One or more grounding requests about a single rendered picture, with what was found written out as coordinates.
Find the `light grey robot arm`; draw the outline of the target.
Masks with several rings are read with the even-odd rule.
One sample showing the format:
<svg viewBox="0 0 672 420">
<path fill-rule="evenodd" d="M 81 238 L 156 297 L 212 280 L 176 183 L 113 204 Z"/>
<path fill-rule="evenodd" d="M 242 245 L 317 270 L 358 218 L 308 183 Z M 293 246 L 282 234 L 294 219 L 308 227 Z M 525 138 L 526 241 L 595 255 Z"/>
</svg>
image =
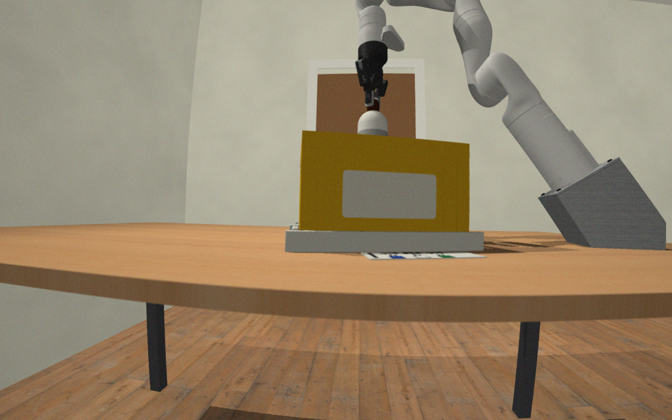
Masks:
<svg viewBox="0 0 672 420">
<path fill-rule="evenodd" d="M 389 50 L 403 51 L 402 38 L 393 26 L 386 26 L 385 11 L 380 7 L 383 1 L 355 0 L 359 19 L 358 47 L 366 41 L 380 41 Z M 573 183 L 599 166 L 575 132 L 567 130 L 545 103 L 518 63 L 499 51 L 489 55 L 492 26 L 480 0 L 386 2 L 393 7 L 455 11 L 453 31 L 463 57 L 470 94 L 483 107 L 496 106 L 507 96 L 502 123 L 552 191 Z"/>
</svg>

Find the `white bottle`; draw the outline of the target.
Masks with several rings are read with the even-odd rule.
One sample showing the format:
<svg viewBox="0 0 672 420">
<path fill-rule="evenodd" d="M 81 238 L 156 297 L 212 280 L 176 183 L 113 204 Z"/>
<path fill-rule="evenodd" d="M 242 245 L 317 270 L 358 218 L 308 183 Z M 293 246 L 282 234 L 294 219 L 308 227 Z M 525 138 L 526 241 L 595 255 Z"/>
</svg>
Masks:
<svg viewBox="0 0 672 420">
<path fill-rule="evenodd" d="M 389 135 L 389 123 L 379 112 L 379 99 L 375 97 L 374 106 L 367 107 L 358 120 L 358 135 Z"/>
</svg>

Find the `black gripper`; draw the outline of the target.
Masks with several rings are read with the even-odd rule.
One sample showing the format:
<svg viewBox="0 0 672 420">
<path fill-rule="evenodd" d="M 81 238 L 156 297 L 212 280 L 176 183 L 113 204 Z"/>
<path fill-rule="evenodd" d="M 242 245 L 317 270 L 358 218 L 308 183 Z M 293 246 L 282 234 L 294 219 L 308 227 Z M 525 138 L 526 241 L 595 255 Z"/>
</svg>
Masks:
<svg viewBox="0 0 672 420">
<path fill-rule="evenodd" d="M 358 61 L 355 61 L 358 80 L 365 91 L 365 106 L 374 106 L 376 97 L 379 99 L 379 111 L 380 98 L 385 96 L 387 85 L 389 85 L 389 81 L 383 79 L 382 69 L 388 58 L 387 46 L 384 43 L 366 41 L 358 47 Z M 375 89 L 376 92 L 374 92 Z"/>
</svg>

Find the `white paper pick list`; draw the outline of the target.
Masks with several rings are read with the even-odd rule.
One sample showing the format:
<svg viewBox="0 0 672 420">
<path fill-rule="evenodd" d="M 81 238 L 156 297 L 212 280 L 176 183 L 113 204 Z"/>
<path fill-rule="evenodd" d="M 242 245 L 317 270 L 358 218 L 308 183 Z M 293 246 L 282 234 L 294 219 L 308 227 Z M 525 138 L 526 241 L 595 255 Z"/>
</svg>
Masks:
<svg viewBox="0 0 672 420">
<path fill-rule="evenodd" d="M 368 260 L 456 260 L 457 258 L 487 258 L 487 256 L 460 252 L 416 253 L 361 253 Z"/>
</svg>

